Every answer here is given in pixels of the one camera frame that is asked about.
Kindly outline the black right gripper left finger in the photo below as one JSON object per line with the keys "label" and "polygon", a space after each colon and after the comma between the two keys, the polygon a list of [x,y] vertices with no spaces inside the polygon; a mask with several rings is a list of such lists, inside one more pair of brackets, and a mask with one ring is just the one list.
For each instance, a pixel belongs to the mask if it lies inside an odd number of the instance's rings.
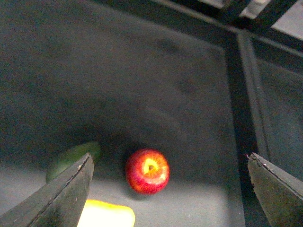
{"label": "black right gripper left finger", "polygon": [[0,217],[2,227],[75,227],[89,193],[89,153]]}

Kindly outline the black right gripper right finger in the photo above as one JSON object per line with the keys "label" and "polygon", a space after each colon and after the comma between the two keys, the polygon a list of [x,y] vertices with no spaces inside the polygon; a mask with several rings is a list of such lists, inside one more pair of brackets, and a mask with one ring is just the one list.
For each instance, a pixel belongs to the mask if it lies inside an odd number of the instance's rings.
{"label": "black right gripper right finger", "polygon": [[252,153],[248,170],[254,193],[272,227],[303,225],[303,182]]}

